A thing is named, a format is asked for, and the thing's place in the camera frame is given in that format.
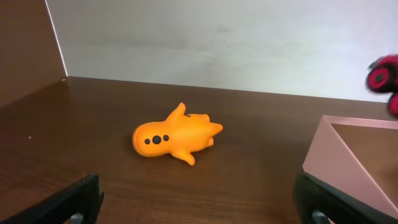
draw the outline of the white wall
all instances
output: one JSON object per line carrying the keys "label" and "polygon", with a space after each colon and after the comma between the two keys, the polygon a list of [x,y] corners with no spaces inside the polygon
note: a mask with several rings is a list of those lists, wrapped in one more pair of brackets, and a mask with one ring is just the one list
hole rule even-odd
{"label": "white wall", "polygon": [[386,101],[396,0],[48,0],[70,76]]}

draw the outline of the pink box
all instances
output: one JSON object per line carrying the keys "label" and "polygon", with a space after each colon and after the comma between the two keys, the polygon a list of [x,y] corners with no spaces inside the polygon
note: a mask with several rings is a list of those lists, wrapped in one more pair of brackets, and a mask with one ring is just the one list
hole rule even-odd
{"label": "pink box", "polygon": [[303,169],[398,219],[398,122],[322,116]]}

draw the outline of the dark wooden surface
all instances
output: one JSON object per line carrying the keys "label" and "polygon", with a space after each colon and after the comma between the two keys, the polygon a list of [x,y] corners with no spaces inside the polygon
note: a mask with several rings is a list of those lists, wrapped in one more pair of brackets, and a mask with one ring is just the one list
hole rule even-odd
{"label": "dark wooden surface", "polygon": [[[180,102],[224,126],[215,145],[193,167],[139,156],[133,130]],[[98,223],[298,223],[292,187],[323,114],[390,119],[384,103],[68,77],[0,111],[0,218],[96,172]]]}
{"label": "dark wooden surface", "polygon": [[44,0],[0,1],[0,107],[65,78]]}

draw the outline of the toy wheel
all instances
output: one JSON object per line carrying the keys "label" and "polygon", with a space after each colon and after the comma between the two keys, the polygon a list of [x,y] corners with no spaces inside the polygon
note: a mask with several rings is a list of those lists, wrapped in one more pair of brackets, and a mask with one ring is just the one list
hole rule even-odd
{"label": "toy wheel", "polygon": [[398,93],[394,93],[388,101],[388,111],[391,115],[398,118]]}
{"label": "toy wheel", "polygon": [[377,66],[369,73],[366,85],[375,93],[389,93],[395,87],[396,70],[392,65]]}

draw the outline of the toy airplane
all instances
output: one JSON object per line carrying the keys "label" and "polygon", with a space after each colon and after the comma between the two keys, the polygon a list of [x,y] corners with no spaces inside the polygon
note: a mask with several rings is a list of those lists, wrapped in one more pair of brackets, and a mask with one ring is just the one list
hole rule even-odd
{"label": "toy airplane", "polygon": [[200,151],[214,144],[213,136],[223,126],[211,123],[207,114],[184,115],[185,105],[180,103],[165,121],[150,122],[139,126],[132,134],[132,144],[143,156],[161,156],[171,153],[191,166],[195,158],[191,152]]}

